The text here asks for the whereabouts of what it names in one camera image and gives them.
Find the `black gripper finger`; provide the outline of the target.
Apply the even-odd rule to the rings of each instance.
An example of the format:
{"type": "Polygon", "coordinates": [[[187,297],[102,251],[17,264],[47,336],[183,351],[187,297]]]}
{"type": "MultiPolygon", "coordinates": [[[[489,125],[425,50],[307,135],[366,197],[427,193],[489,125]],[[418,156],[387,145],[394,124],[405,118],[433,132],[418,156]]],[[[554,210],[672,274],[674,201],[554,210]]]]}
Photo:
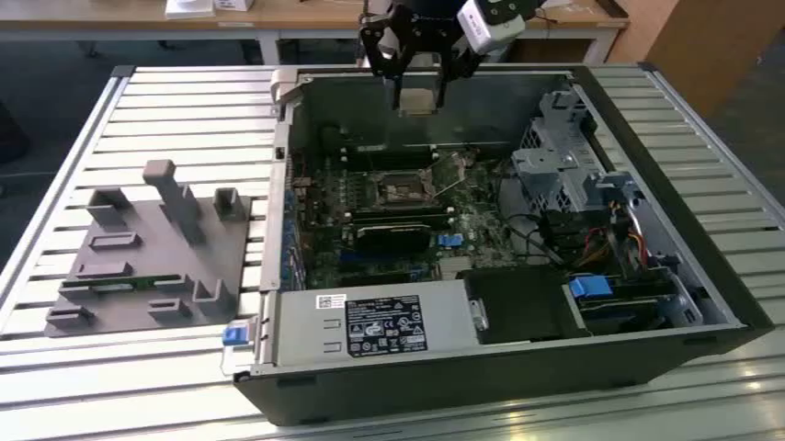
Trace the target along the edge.
{"type": "Polygon", "coordinates": [[[483,58],[485,56],[478,54],[469,44],[451,47],[439,53],[439,68],[434,92],[437,108],[445,105],[449,83],[461,78],[470,78],[483,58]]]}
{"type": "Polygon", "coordinates": [[[359,40],[373,74],[385,80],[391,108],[401,108],[402,77],[409,54],[401,50],[401,21],[390,16],[362,16],[359,40]]]}

